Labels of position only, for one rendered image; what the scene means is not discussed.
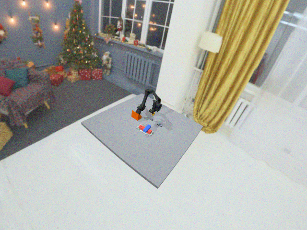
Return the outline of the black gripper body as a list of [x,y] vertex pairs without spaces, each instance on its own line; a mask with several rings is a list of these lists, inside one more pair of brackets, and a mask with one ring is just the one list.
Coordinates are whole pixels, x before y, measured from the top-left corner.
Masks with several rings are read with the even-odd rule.
[[150,113],[153,113],[155,111],[156,106],[152,105],[152,109],[149,110]]

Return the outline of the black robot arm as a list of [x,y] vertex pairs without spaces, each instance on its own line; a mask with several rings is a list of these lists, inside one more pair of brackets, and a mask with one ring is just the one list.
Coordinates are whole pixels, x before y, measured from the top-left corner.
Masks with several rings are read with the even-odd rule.
[[157,96],[157,94],[154,92],[153,89],[145,89],[145,95],[144,95],[143,101],[140,104],[140,106],[137,107],[137,110],[135,111],[136,113],[140,114],[141,111],[143,111],[145,109],[145,107],[146,107],[145,103],[146,103],[147,97],[150,93],[153,93],[153,95],[155,96],[155,99],[156,99],[156,100],[153,100],[153,105],[156,106],[155,110],[158,112],[161,109],[161,107],[162,107],[161,98],[159,96]]

